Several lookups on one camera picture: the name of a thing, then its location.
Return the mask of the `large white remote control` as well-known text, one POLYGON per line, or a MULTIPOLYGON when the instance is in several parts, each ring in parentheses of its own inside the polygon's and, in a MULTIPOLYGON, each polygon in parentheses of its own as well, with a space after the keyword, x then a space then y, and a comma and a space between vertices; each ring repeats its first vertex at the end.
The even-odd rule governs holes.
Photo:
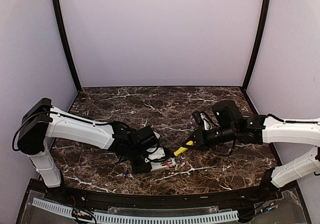
POLYGON ((153 131, 154 135, 156 136, 157 139, 160 139, 160 134, 158 134, 157 132, 153 131))

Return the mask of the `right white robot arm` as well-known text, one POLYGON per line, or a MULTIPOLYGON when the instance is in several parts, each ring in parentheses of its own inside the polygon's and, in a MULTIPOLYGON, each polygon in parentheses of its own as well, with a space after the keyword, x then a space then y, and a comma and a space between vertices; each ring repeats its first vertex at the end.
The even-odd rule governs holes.
POLYGON ((239 141, 243 144, 298 143, 311 145, 310 151, 293 161, 265 171, 255 197, 266 201, 275 190, 320 170, 320 120, 281 119, 273 114, 244 117, 236 103, 223 100, 212 107, 218 125, 209 129, 199 112, 193 117, 198 128, 183 148, 207 151, 217 145, 239 141))

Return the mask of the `yellow handled screwdriver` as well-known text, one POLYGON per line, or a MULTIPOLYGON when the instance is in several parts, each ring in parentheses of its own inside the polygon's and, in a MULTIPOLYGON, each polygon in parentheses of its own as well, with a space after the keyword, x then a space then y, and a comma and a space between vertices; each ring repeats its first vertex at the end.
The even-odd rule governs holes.
POLYGON ((193 146, 194 142, 193 141, 188 141, 187 143, 184 144, 184 146, 179 147, 176 151, 173 152, 173 155, 175 157, 179 156, 180 154, 184 153, 189 149, 189 146, 193 146))

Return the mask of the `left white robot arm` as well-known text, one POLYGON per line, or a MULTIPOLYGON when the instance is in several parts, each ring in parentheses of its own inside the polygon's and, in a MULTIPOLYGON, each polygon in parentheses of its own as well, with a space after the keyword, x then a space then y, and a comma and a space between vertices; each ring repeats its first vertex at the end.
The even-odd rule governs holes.
POLYGON ((121 121, 98 122, 66 113, 48 98, 41 99, 21 121, 12 139, 12 149, 26 154, 51 194, 60 202, 67 202, 70 190, 56 167, 46 138, 61 138, 89 144, 131 162, 135 173, 144 173, 164 158, 159 135, 150 126, 134 129, 121 121))

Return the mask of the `small white remote control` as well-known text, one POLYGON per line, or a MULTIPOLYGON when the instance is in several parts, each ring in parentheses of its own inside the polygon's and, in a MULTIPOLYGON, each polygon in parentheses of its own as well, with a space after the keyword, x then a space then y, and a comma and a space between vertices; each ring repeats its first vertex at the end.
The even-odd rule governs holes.
POLYGON ((176 160, 175 158, 169 158, 167 161, 162 163, 151 163, 151 172, 173 168, 176 166, 176 160))

